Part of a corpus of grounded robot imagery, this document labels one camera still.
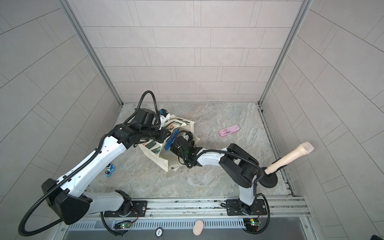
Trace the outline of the floral canvas tote bag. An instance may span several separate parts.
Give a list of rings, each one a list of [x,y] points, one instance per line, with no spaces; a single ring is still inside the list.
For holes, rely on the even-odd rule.
[[[199,142],[199,138],[194,134],[195,122],[184,118],[171,115],[164,123],[163,127],[171,132],[171,136],[167,137],[162,144],[151,140],[147,143],[138,145],[144,155],[162,168],[165,172],[176,171],[182,166],[177,155],[171,152],[171,144],[175,140],[174,135],[180,130],[189,131],[193,135],[195,143]]]

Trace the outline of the pink compass set case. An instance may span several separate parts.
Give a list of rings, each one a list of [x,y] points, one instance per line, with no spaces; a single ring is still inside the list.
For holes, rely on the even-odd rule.
[[[226,137],[228,135],[231,135],[233,133],[236,133],[240,130],[240,127],[238,125],[233,125],[227,128],[224,128],[219,131],[219,136],[220,137]]]

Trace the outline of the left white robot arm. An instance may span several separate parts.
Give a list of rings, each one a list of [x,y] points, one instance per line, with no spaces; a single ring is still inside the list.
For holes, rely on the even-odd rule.
[[[86,215],[113,212],[114,216],[126,217],[131,213],[131,197],[124,191],[112,193],[86,193],[87,186],[109,164],[133,145],[147,140],[163,143],[170,131],[163,126],[171,117],[165,109],[160,115],[148,109],[138,109],[132,122],[116,125],[102,137],[97,149],[57,180],[48,179],[42,184],[47,193],[58,187],[48,197],[47,204],[66,224],[71,225]]]

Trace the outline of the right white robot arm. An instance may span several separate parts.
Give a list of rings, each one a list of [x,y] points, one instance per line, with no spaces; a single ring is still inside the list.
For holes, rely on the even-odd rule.
[[[221,167],[239,186],[239,200],[251,206],[256,199],[257,181],[265,175],[258,161],[236,144],[230,144],[221,150],[213,150],[195,147],[194,143],[192,139],[175,137],[170,150],[181,158],[188,168]]]

